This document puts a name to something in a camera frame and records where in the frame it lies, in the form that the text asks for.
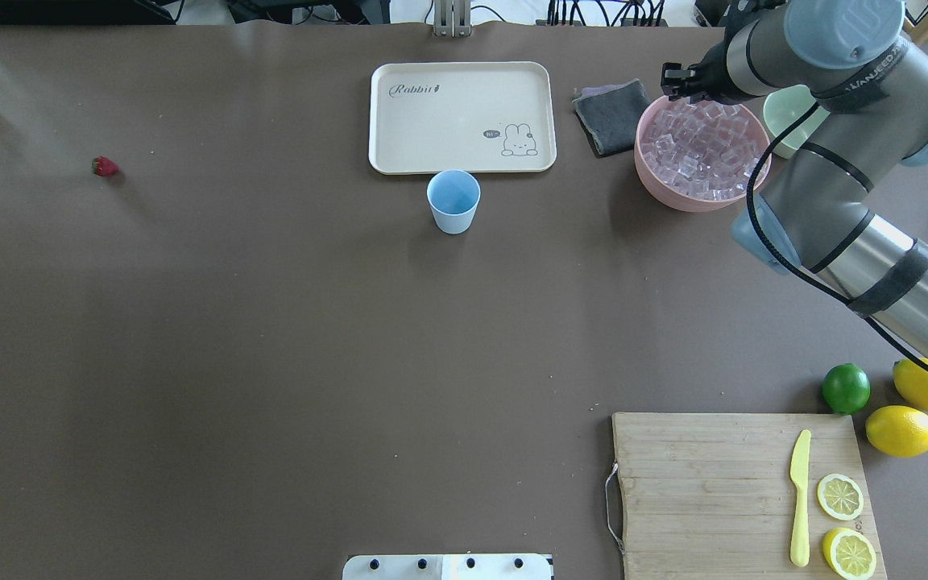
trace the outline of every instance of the wooden cutting board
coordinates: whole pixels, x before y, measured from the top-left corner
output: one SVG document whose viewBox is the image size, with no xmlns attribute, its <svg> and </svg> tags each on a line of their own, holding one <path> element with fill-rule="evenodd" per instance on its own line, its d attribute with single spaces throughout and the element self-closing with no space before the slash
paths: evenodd
<svg viewBox="0 0 928 580">
<path fill-rule="evenodd" d="M 838 578 L 822 557 L 822 536 L 855 528 L 876 548 L 876 580 L 886 580 L 880 537 L 850 417 L 788 414 L 617 412 L 615 458 L 622 488 L 628 580 Z M 811 431 L 810 561 L 789 561 L 796 491 L 789 458 Z M 815 486 L 826 474 L 854 479 L 865 494 L 854 521 L 829 517 Z"/>
</svg>

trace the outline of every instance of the folded towel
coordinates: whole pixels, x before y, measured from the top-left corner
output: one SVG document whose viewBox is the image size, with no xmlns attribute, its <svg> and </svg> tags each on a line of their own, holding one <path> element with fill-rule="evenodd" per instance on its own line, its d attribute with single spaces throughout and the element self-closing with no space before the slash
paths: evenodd
<svg viewBox="0 0 928 580">
<path fill-rule="evenodd" d="M 635 78 L 625 85 L 586 87 L 572 104 L 597 155 L 614 155 L 634 147 L 636 124 L 651 100 L 644 84 Z"/>
</svg>

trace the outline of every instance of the green bowl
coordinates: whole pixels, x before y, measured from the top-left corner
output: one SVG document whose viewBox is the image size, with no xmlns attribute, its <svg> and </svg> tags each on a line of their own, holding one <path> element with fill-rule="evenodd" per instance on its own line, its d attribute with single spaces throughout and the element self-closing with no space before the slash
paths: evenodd
<svg viewBox="0 0 928 580">
<path fill-rule="evenodd" d="M 813 104 L 814 97 L 811 96 L 810 89 L 805 85 L 793 85 L 793 87 L 768 95 L 765 98 L 765 106 L 762 111 L 768 138 L 775 139 L 776 135 L 783 132 L 789 125 L 793 125 L 793 122 Z M 826 117 L 829 117 L 829 111 L 819 107 L 811 117 L 807 118 L 807 121 L 794 129 L 792 133 L 789 133 L 787 139 L 783 139 L 783 142 L 778 143 L 773 153 L 781 158 L 789 159 L 806 142 L 811 133 L 818 129 L 818 125 L 822 125 L 822 121 L 825 121 Z"/>
</svg>

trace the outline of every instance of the green lime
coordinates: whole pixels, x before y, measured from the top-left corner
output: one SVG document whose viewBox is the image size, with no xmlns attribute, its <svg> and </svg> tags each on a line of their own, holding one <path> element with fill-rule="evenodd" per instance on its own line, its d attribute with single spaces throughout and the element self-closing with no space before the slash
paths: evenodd
<svg viewBox="0 0 928 580">
<path fill-rule="evenodd" d="M 832 367 L 822 380 L 822 399 L 840 415 L 861 411 L 868 403 L 869 394 L 872 394 L 872 387 L 868 384 L 868 375 L 849 362 Z"/>
</svg>

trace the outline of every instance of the pink bowl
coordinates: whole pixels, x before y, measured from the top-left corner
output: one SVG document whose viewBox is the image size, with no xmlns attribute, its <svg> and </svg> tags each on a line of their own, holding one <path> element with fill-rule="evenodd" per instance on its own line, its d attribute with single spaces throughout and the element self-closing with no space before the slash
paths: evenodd
<svg viewBox="0 0 928 580">
<path fill-rule="evenodd" d="M 636 143 L 634 147 L 636 173 L 640 175 L 640 180 L 644 183 L 644 187 L 647 188 L 647 191 L 651 192 L 651 195 L 660 203 L 664 203 L 664 205 L 670 208 L 680 209 L 682 212 L 710 212 L 713 209 L 725 208 L 726 205 L 732 205 L 732 203 L 744 199 L 745 194 L 730 197 L 729 199 L 722 199 L 721 201 L 692 198 L 681 191 L 675 190 L 670 184 L 664 183 L 664 181 L 658 179 L 658 176 L 654 175 L 654 172 L 652 172 L 651 168 L 647 165 L 647 161 L 644 160 L 644 153 L 642 153 L 640 149 L 640 143 L 644 138 L 644 132 L 653 124 L 658 111 L 668 109 L 668 106 L 668 97 L 658 98 L 655 102 L 649 104 L 647 110 L 640 116 L 640 124 L 636 125 Z M 765 148 L 769 146 L 769 136 L 766 135 L 764 126 L 761 125 L 761 122 L 758 121 L 758 117 L 755 117 L 747 107 L 739 106 L 739 109 L 740 117 L 745 117 L 748 120 L 748 137 L 754 139 L 754 143 L 757 144 L 760 151 L 765 150 Z M 771 164 L 773 164 L 773 159 L 771 159 L 771 155 L 769 155 L 761 169 L 755 187 L 761 186 L 765 177 L 769 174 Z"/>
</svg>

